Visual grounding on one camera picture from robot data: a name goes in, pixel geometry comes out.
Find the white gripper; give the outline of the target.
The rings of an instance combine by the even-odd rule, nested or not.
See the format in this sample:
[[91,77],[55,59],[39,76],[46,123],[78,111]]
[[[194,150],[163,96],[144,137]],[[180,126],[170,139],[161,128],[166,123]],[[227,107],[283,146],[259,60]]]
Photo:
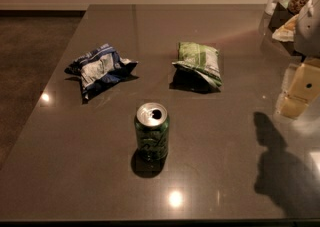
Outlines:
[[[294,49],[306,57],[320,56],[320,0],[309,0],[300,10]],[[278,98],[278,113],[296,119],[319,95],[320,67],[306,63],[290,64]]]

